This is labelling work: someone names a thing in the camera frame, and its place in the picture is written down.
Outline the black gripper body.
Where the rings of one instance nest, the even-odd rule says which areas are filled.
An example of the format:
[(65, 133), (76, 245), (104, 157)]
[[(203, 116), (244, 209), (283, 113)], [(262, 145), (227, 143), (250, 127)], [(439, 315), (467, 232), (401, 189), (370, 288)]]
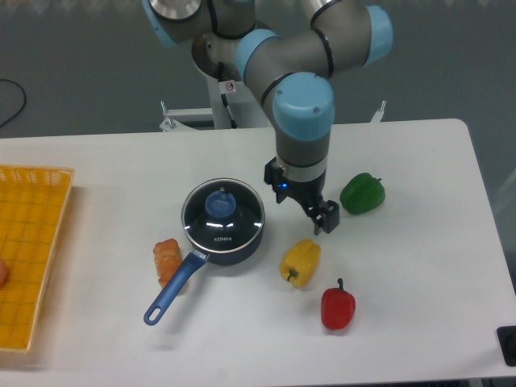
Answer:
[(322, 191), (327, 170), (327, 158), (317, 164), (294, 166), (274, 157), (264, 166), (264, 182), (276, 195), (276, 187), (287, 187), (288, 197), (303, 205), (314, 206), (323, 199)]

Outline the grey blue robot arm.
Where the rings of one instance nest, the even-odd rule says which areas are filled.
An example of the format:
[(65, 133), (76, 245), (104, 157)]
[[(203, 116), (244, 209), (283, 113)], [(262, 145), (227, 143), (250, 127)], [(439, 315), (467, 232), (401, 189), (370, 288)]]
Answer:
[(259, 23), (252, 1), (145, 1), (158, 39), (172, 47), (205, 40), (205, 73), (241, 81), (276, 136), (264, 180), (277, 200), (291, 198), (316, 232), (339, 225), (339, 206), (323, 198), (335, 100), (330, 78), (369, 65), (393, 46), (393, 25), (380, 6), (305, 1), (307, 31), (282, 39)]

